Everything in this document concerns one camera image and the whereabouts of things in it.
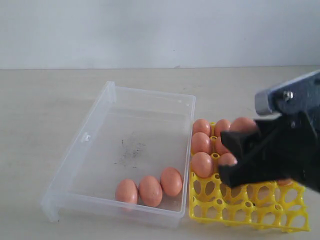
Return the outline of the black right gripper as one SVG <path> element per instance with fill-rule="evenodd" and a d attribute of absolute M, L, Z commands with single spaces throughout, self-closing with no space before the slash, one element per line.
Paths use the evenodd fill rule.
<path fill-rule="evenodd" d="M 228 187 L 293 179 L 319 192 L 320 132 L 306 112 L 260 120 L 258 125 L 253 119 L 235 119 L 220 137 L 237 159 L 234 166 L 218 165 Z"/>

